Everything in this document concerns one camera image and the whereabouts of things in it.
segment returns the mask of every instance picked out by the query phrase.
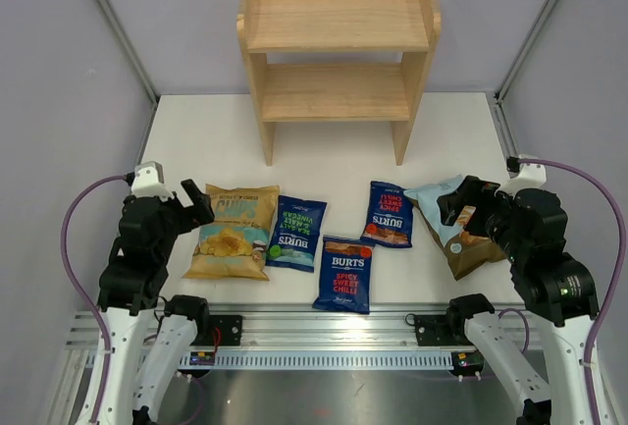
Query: gray wall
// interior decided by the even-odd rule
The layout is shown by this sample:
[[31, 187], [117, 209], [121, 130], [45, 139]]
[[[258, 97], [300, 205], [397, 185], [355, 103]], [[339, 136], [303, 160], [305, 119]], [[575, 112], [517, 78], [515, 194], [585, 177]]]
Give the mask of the gray wall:
[[[248, 89], [238, 0], [111, 0], [161, 94]], [[545, 0], [441, 0], [443, 32], [428, 86], [499, 86]]]
[[[132, 169], [150, 106], [92, 0], [0, 0], [0, 422], [35, 424], [73, 312], [59, 230], [74, 196]], [[96, 294], [125, 195], [79, 208], [70, 254]]]
[[[624, 215], [628, 215], [626, 38], [626, 0], [563, 0], [505, 103], [521, 151], [589, 171], [618, 198]], [[617, 249], [612, 213], [593, 187], [576, 177], [549, 170], [548, 188], [558, 193], [569, 214], [568, 248], [594, 273], [602, 299]], [[600, 340], [605, 369], [620, 397], [628, 389], [627, 310], [624, 276]], [[625, 400], [623, 407], [626, 415]]]

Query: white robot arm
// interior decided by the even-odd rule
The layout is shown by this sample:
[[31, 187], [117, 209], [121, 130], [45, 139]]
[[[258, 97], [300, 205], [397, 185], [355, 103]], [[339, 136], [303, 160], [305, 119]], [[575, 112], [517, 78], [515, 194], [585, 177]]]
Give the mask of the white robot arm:
[[[111, 342], [98, 342], [97, 358], [77, 424], [143, 425], [157, 420], [161, 400], [179, 360], [198, 337], [212, 330], [207, 301], [176, 295], [167, 302], [165, 318], [141, 370], [138, 361], [166, 265], [177, 237], [214, 220], [209, 197], [196, 185], [182, 182], [192, 205], [183, 207], [164, 186], [159, 164], [135, 168], [131, 196], [125, 200], [120, 235], [100, 277], [98, 306]], [[96, 422], [90, 421], [97, 408]]]
[[584, 349], [599, 314], [594, 280], [587, 268], [563, 251], [567, 215], [555, 194], [539, 189], [542, 165], [508, 159], [517, 177], [505, 185], [467, 177], [439, 198], [444, 224], [465, 206], [475, 208], [465, 230], [495, 242], [511, 263], [510, 273], [526, 308], [534, 314], [548, 370], [547, 384], [504, 334], [493, 306], [481, 294], [450, 302], [447, 323], [454, 335], [476, 346], [504, 386], [519, 416], [517, 425], [592, 425], [585, 368], [592, 368], [602, 424], [610, 424], [602, 377], [584, 364]]

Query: snack bag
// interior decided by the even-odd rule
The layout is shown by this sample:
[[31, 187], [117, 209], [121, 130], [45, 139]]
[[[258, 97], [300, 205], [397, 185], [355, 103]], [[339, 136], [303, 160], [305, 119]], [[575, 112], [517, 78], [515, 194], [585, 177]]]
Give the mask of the snack bag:
[[373, 243], [323, 237], [318, 298], [312, 307], [368, 314]]
[[216, 215], [200, 228], [198, 245], [184, 278], [251, 278], [268, 281], [264, 273], [278, 186], [222, 189], [206, 185]]
[[266, 266], [314, 273], [314, 255], [326, 207], [327, 202], [280, 195]]
[[402, 187], [371, 182], [369, 210], [361, 239], [390, 248], [412, 246], [412, 204], [403, 197]]
[[420, 186], [403, 193], [423, 215], [432, 238], [445, 254], [455, 280], [464, 278], [486, 261], [495, 262], [505, 258], [499, 247], [490, 239], [471, 236], [464, 230], [475, 208], [466, 206], [451, 227], [441, 223], [441, 209], [437, 199], [456, 191], [463, 180], [464, 178], [458, 175], [438, 185]]

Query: white tabletop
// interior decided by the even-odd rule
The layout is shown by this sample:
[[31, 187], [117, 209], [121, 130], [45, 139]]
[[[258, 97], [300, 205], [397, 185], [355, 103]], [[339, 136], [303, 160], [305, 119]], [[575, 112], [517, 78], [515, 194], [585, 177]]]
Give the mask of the white tabletop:
[[[508, 178], [491, 112], [482, 93], [426, 93], [403, 165], [394, 163], [388, 123], [279, 123], [274, 165], [264, 163], [248, 95], [163, 96], [143, 155], [164, 166], [166, 184], [189, 204], [179, 186], [192, 178], [222, 187], [279, 185], [281, 193], [328, 202], [322, 234], [359, 238], [369, 183], [417, 187], [462, 175]], [[182, 279], [198, 233], [179, 238], [162, 294], [186, 293], [211, 303], [303, 303], [318, 293], [316, 271], [267, 267], [268, 283], [245, 279]], [[487, 263], [455, 281], [445, 257], [415, 211], [412, 248], [376, 247], [371, 303], [445, 303], [483, 292], [495, 303], [521, 303], [507, 262]]]

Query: red and navy chip bag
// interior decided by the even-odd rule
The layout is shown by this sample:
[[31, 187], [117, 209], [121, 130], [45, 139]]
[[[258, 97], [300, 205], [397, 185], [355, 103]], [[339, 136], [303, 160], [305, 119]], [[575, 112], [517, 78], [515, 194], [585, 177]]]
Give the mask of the red and navy chip bag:
[[412, 203], [404, 189], [383, 182], [371, 182], [371, 198], [362, 240], [390, 248], [412, 246]]
[[280, 195], [266, 266], [314, 273], [314, 255], [326, 207], [327, 202]]
[[373, 243], [323, 237], [318, 298], [312, 307], [368, 314]]

